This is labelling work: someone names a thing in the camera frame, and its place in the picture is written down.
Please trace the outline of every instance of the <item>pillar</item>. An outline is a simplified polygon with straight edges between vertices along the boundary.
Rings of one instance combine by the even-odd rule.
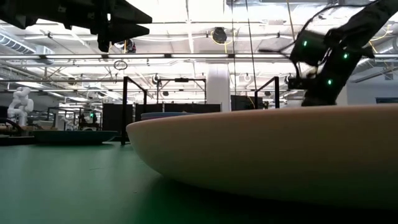
[[[231,111],[229,68],[226,64],[209,64],[207,73],[207,103],[221,104],[222,112]]]
[[[336,104],[337,106],[348,106],[347,86],[344,86],[340,94],[337,96]]]

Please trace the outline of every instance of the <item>ceiling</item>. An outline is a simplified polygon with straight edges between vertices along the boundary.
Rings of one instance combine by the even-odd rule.
[[[153,18],[153,24],[143,25],[150,29],[150,34],[133,39],[137,47],[137,54],[250,54],[252,52],[256,54],[258,49],[261,48],[279,49],[291,43],[293,37],[297,35],[305,22],[328,4],[327,0],[290,1],[289,13],[289,8],[285,1],[275,0],[256,4],[253,1],[249,1],[251,3],[248,5],[247,10],[244,4],[240,4],[242,1],[235,0],[232,13],[231,5],[226,4],[226,2],[231,3],[231,1],[225,0],[130,0],[129,2]],[[322,19],[315,19],[308,29],[326,33],[329,29],[344,24],[359,10],[344,7],[328,11],[323,14]],[[381,48],[382,44],[396,37],[396,32],[398,31],[396,19],[397,16],[394,16],[376,34],[375,39],[377,40],[373,42],[375,48]],[[215,27],[223,27],[225,29],[228,35],[228,45],[219,45],[213,41],[211,33]],[[79,27],[66,30],[62,24],[39,20],[35,26],[20,30],[2,22],[0,23],[1,32],[13,35],[14,38],[31,47],[46,46],[54,54],[101,54],[98,50],[96,37],[91,35],[88,29]],[[383,46],[383,48],[387,48],[387,51],[384,52],[385,54],[395,53],[394,49],[388,50],[388,45]],[[287,49],[286,53],[288,54],[290,51],[291,48]],[[2,45],[0,45],[0,53],[18,54],[18,52]],[[123,54],[124,49],[118,49],[113,46],[110,53]],[[114,68],[113,63],[115,60],[108,60],[107,62],[104,60],[55,60],[50,65],[33,60],[23,62],[20,60],[9,60],[7,62],[20,69],[26,69],[34,73],[37,75],[34,78],[46,77],[48,80],[67,80],[73,77],[76,79],[101,80],[129,76],[144,88],[151,90],[156,89],[152,82],[156,74],[160,78],[205,78],[208,72],[208,64],[214,63],[205,58],[201,60],[127,59],[124,61],[127,62],[128,68],[123,71],[118,71]],[[274,76],[284,78],[289,74],[295,73],[294,66],[288,60],[281,59],[255,60],[253,63],[251,58],[247,58],[235,64],[233,61],[222,61],[222,63],[229,64],[231,86],[234,88],[236,78],[238,94],[253,95],[254,92],[249,90],[258,88],[270,78]],[[363,77],[370,69],[373,69],[374,73],[380,73],[386,67],[386,63],[382,60],[378,63],[364,62],[364,65],[371,66],[369,66],[369,69],[364,68],[364,71],[354,74],[351,80]],[[394,62],[388,62],[388,65],[394,66]],[[301,64],[300,68],[302,72],[310,69],[304,64]],[[23,73],[17,75],[21,75],[21,78],[28,78]],[[375,78],[374,80],[375,82],[385,81],[383,78]],[[99,85],[101,89],[121,90],[123,88],[120,82],[95,82],[93,85]],[[58,86],[46,85],[46,88],[84,90],[87,89],[87,86],[84,87],[81,83],[76,85],[59,83]],[[204,98],[201,83],[170,82],[163,88],[163,90],[170,89],[170,94],[169,96],[160,94],[160,100],[162,101],[191,102],[202,101],[201,99]],[[180,89],[190,89],[191,91],[178,91]],[[281,82],[281,89],[286,89],[283,82]],[[120,96],[120,91],[114,91],[114,93]],[[94,100],[102,100],[101,96],[95,92],[86,93],[81,91],[77,94],[60,92],[59,94],[66,96],[78,95],[81,98],[90,96]],[[152,92],[150,97],[149,102],[155,102],[155,92]],[[129,93],[129,101],[140,102],[141,100],[142,93],[138,91]]]

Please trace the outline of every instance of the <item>wall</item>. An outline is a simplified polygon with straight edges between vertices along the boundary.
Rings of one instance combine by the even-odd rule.
[[[58,100],[51,96],[40,96],[30,93],[29,98],[34,101],[35,111],[47,111],[48,107],[58,106]],[[12,93],[0,93],[0,106],[9,106],[12,102]]]
[[[376,104],[376,97],[398,97],[398,84],[347,84],[349,105]]]

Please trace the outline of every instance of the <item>teal platform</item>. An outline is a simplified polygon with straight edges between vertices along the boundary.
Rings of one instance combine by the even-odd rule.
[[[394,211],[256,200],[163,178],[131,146],[0,147],[1,224],[396,223]]]

